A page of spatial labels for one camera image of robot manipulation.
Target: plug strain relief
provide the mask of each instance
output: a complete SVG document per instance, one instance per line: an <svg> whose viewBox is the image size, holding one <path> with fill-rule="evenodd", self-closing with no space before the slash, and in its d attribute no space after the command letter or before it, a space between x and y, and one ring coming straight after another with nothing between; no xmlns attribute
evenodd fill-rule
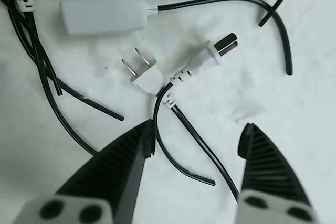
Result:
<svg viewBox="0 0 336 224"><path fill-rule="evenodd" d="M175 98L171 93L166 93L162 99L162 102L169 109L176 105Z"/></svg>

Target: two-prong plug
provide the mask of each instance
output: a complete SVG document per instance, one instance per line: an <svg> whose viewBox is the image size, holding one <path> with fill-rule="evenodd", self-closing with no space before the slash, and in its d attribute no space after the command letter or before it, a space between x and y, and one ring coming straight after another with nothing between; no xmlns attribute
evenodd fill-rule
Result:
<svg viewBox="0 0 336 224"><path fill-rule="evenodd" d="M237 36L232 33L214 45L208 41L204 49L170 79L171 83L175 86L179 85L190 77L198 75L201 71L208 70L216 65L219 66L221 64L220 58L236 46L238 46Z"/></svg>
<svg viewBox="0 0 336 224"><path fill-rule="evenodd" d="M139 86L146 93L156 96L165 85L163 75L155 59L147 60L137 48L135 50L145 63L140 71L135 72L124 59L121 60L132 74L131 83ZM167 93L163 99L163 103L171 108L175 105L175 100L170 93Z"/></svg>

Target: white table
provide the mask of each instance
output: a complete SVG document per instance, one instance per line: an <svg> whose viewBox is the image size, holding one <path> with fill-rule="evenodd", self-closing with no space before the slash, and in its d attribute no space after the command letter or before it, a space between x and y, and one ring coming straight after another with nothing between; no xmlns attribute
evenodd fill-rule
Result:
<svg viewBox="0 0 336 224"><path fill-rule="evenodd" d="M237 155L237 144L245 124L257 124L295 170L321 221L336 223L334 0L285 0L280 6L292 46L291 77L285 74L275 23L259 28L264 12L253 4L173 10L151 18L143 31L80 38L65 33L59 1L36 0L40 39L58 77L125 116L119 122L66 93L56 98L91 145L102 149L152 115L154 99L130 85L121 63L121 58L136 58L134 47L149 58L155 56L169 78L205 41L216 42L234 32L239 46L225 56L222 67L173 89L179 107L239 189L245 162ZM0 216L1 223L10 223L25 201L55 192L90 156L54 116L37 69L3 6L0 27ZM134 223L233 223L236 203L214 165L171 111L162 107L159 120L163 141L174 157L215 179L217 186L181 175L157 146L145 165Z"/></svg>

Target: plug prong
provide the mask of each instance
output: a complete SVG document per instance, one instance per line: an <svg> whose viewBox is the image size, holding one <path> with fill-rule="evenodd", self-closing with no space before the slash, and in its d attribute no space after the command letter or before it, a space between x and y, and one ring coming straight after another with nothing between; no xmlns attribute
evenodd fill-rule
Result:
<svg viewBox="0 0 336 224"><path fill-rule="evenodd" d="M146 65L150 65L149 61L145 58L144 55L142 55L139 50L137 48L135 48L135 50L137 51L138 55L140 55L140 57L143 59L143 61L146 63Z"/></svg>
<svg viewBox="0 0 336 224"><path fill-rule="evenodd" d="M121 59L121 62L125 65L125 67L131 72L132 75L136 76L137 73L131 68L130 65L128 65L128 63L124 60Z"/></svg>
<svg viewBox="0 0 336 224"><path fill-rule="evenodd" d="M224 54L228 53L236 46L238 46L238 42L236 40L237 36L235 34L229 34L224 39L217 42L214 46L217 49L219 55L223 56Z"/></svg>

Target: power cord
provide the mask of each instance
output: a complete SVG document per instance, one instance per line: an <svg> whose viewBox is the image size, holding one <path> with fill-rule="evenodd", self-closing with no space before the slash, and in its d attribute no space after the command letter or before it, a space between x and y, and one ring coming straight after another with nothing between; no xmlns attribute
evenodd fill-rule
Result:
<svg viewBox="0 0 336 224"><path fill-rule="evenodd" d="M269 4L267 4L263 0L190 0L190 1L185 1L185 2L180 2L180 3L175 3L175 4L160 5L158 6L158 9L159 9L159 12L163 12L166 10L174 10L174 9L179 9L179 8L184 8L184 7L189 7L189 6L203 5L203 4L222 2L222 1L250 2L250 3L260 6L266 11L270 11L272 8ZM290 51L290 43L289 43L288 34L287 34L284 23L282 22L279 14L276 11L272 13L272 17L275 23L277 24L280 35L281 35L281 40L282 40L282 44L283 44L284 52L285 52L286 73L287 75L291 76L293 75L293 65L292 65L292 56L291 56L291 51Z"/></svg>
<svg viewBox="0 0 336 224"><path fill-rule="evenodd" d="M215 65L220 65L221 57L234 49L237 43L237 36L235 34L229 34L222 40L220 40L215 45L212 45L210 41L208 41L203 50L196 55L191 62L181 69L178 73L176 73L172 78L170 84L168 84L169 89L174 85L180 85L186 82L189 78L198 75L200 72L204 70L208 70ZM142 55L138 49L135 49L138 55L144 61L144 66L138 71L134 71L132 67L122 59L122 63L126 66L126 68L131 72L131 83L139 86L143 91L151 95L157 95L157 100L160 100L157 103L161 103L161 101L173 111L176 117L181 121L181 123L188 130L190 135L194 138L197 144L201 147L201 149L205 152L205 154L211 159L211 161L215 164L221 175L224 177L225 181L228 183L235 199L238 199L239 192L229 176L227 170L224 165L221 163L219 158L215 155L215 153L210 149L210 147L205 143L202 137L198 134L195 128L191 125L189 120L183 114L183 112L176 105L175 99L173 98L171 93L168 93L167 89L164 93L161 92L164 85L164 78L159 68L157 67L156 60L147 60L144 55ZM167 157L170 163L179 170L182 174L197 180L199 182L203 182L208 185L215 186L215 181L209 178L205 178L201 175L190 172L188 169L184 168L180 165L173 156L169 153L167 148L165 147L159 129L157 127L157 112L154 112L154 124L155 126L155 137L158 141L160 148L162 149L163 154Z"/></svg>
<svg viewBox="0 0 336 224"><path fill-rule="evenodd" d="M49 76L52 79L52 74L51 74L50 69L47 68L44 65L44 59L46 59L47 57L45 57L45 58L41 57L41 55L45 54L45 51L44 51L40 41L38 40L37 34L34 32L34 30L35 30L35 20L34 20L33 14L32 13L25 13L26 18L29 19L29 21L27 21L15 9L14 0L0 0L0 1L3 2L8 7L8 9L10 11L11 21L12 21L13 27L16 31L16 34L18 35L18 38L21 41L21 43L23 44L23 47L25 48L25 50L27 51L27 54L30 56L30 58L33 60L33 62L38 67L38 71L39 71L41 82L42 82L42 85L43 85L43 88L44 88L44 92L46 94L48 102L49 102L52 110L54 111L57 119L60 121L60 123L65 128L65 130L70 134L70 136L84 150L86 150L91 155L96 155L97 151L94 148L92 148L88 143L86 143L86 141L84 141L73 130L73 128L67 122L67 120L65 119L65 117L63 116L63 114L61 113L61 111L59 110L59 108L56 104L56 101L55 101L55 99L52 95L52 92L50 90L49 83L48 83L48 80L47 80L47 76ZM28 39L27 39L21 25L23 25L25 27L25 29L28 31L28 33L30 34L32 46L29 44ZM117 119L120 120L120 121L122 121L124 119L124 117L116 114L115 112L112 112L112 111L106 109L105 107L103 107L103 106L101 106L101 105L99 105L99 104L97 104L97 103L95 103L95 102L93 102L89 99L84 98L84 96L79 94L77 91L71 89L69 86L67 86L65 83L63 83L61 80L59 80L59 83L65 91L69 92L69 94L73 95L75 98L85 102L86 104L88 104L88 105L90 105L90 106L92 106L96 109L99 109L100 111L102 111L106 114L109 114L113 117L117 117Z"/></svg>

